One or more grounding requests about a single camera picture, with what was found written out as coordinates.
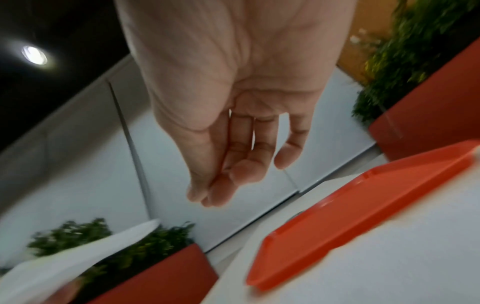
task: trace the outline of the dark ceiling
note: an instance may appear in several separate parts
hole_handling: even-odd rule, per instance
[[[45,50],[52,66],[27,62],[25,45]],[[128,52],[112,1],[2,0],[0,151]]]

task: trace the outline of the orange planter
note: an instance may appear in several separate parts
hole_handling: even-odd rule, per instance
[[[389,160],[480,138],[480,39],[369,127]]]
[[[207,257],[193,244],[89,304],[199,304],[217,279]]]

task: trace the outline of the green plant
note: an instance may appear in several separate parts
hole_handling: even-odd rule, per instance
[[[82,274],[84,287],[97,284],[105,274],[108,274],[106,276],[108,281],[120,283],[182,250],[193,243],[193,240],[189,238],[193,226],[192,223],[170,229],[159,226],[139,242],[85,271]],[[36,233],[28,247],[33,248],[35,255],[40,257],[84,245],[111,234],[112,232],[103,218],[96,218],[92,222],[84,224],[68,221],[59,228]],[[99,291],[95,294],[101,294],[112,287],[114,284],[107,284],[105,288],[97,288]]]
[[[370,123],[389,109],[443,63],[445,37],[454,25],[477,8],[480,0],[398,0],[392,36],[382,41],[364,67],[367,78],[353,115]]]

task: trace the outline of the orange tray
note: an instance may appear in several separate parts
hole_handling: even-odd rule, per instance
[[[467,141],[369,170],[268,235],[246,278],[269,290],[369,231],[475,162]]]

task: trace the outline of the white table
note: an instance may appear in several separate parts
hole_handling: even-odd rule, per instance
[[[202,304],[479,303],[479,165],[278,288],[245,285],[266,235],[356,176],[324,182],[266,219]]]

